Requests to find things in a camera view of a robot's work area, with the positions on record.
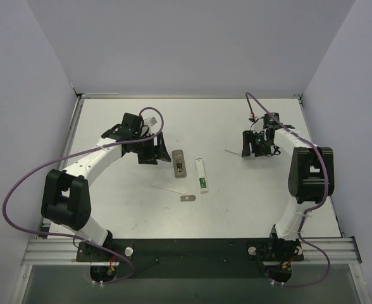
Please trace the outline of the small grey battery cover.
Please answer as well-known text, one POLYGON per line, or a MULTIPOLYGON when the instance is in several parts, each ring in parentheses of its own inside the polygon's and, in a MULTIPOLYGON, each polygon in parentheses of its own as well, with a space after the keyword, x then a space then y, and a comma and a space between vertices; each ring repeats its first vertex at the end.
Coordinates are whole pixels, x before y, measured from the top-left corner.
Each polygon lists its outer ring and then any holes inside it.
POLYGON ((183 196, 180 197, 181 202, 195 201, 195 200, 196 200, 196 196, 194 196, 194 195, 183 195, 183 196))

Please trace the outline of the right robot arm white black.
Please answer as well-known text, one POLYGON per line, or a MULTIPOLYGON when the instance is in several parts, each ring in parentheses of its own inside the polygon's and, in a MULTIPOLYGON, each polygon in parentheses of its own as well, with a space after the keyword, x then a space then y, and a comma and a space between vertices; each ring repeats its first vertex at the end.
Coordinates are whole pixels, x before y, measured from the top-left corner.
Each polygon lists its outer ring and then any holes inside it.
POLYGON ((293 125, 283 125, 278 119, 278 113, 265 114, 262 130, 243 131, 241 157, 289 155, 290 201, 272 232, 277 239, 296 241, 307 219, 334 192, 334 155, 331 148, 314 144, 293 125))

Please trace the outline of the white remote control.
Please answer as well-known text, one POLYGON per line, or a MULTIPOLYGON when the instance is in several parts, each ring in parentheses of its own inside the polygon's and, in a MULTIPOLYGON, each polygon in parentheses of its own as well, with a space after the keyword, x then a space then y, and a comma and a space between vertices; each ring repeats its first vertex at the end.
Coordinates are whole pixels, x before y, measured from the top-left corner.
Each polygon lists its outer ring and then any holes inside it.
POLYGON ((209 192, 208 182, 207 182, 206 171, 204 168, 204 162, 202 158, 195 159, 195 167, 196 167, 196 172, 197 172, 200 193, 201 194, 208 193, 209 192))

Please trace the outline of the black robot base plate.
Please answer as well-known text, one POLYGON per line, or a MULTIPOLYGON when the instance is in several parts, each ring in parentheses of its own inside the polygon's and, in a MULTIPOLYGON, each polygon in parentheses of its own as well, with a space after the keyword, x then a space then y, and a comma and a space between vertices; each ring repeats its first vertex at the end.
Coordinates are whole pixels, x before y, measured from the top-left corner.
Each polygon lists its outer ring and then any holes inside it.
POLYGON ((264 276, 266 262, 280 274, 283 263, 304 259, 299 241, 271 238, 112 239, 140 279, 251 279, 264 276))

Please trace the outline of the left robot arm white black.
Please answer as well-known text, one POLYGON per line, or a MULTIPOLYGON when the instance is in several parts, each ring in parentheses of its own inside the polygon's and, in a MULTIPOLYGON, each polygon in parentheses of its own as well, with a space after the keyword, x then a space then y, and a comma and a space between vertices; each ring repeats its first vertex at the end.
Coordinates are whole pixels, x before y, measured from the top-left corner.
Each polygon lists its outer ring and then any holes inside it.
POLYGON ((161 130, 155 131, 155 117, 125 113, 118 123, 102 133, 96 145, 62 170, 46 175, 41 215, 92 242, 90 252, 98 260, 113 254, 111 234, 92 218, 90 186, 115 161, 128 153, 137 155, 139 164, 170 162, 161 130))

